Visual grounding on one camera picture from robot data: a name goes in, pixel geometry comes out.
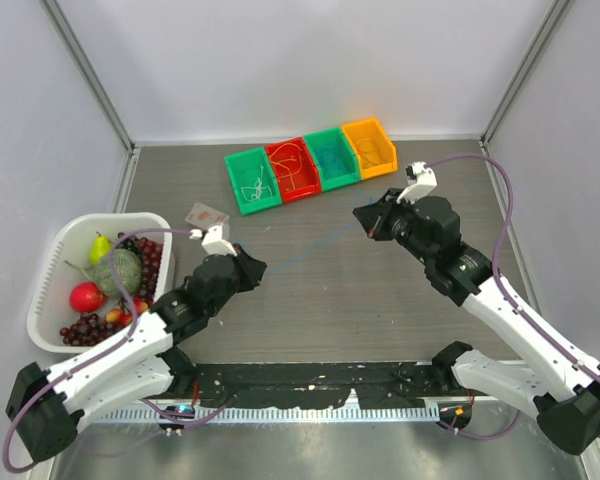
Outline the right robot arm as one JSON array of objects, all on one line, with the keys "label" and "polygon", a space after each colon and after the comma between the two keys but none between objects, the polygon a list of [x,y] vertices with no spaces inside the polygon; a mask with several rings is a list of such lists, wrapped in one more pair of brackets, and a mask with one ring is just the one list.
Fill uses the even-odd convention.
[{"label": "right robot arm", "polygon": [[495,397],[535,419],[562,451],[582,454],[600,437],[600,361],[548,324],[484,254],[463,241],[460,218],[447,199],[408,203],[399,194],[391,188],[354,209],[367,236],[405,248],[435,290],[483,321],[525,362],[505,365],[456,341],[432,360],[435,389]]}]

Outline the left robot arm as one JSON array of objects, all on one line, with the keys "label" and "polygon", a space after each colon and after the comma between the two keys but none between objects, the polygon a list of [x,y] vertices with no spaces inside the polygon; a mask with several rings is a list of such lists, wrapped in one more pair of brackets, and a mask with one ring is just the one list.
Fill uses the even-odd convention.
[{"label": "left robot arm", "polygon": [[178,344],[206,328],[234,295],[257,288],[266,269],[234,244],[229,254],[207,256],[180,287],[102,343],[46,369],[35,362],[23,367],[5,408],[5,468],[19,470],[9,458],[14,437],[39,464],[71,445],[97,415],[163,393],[185,397],[194,368]]}]

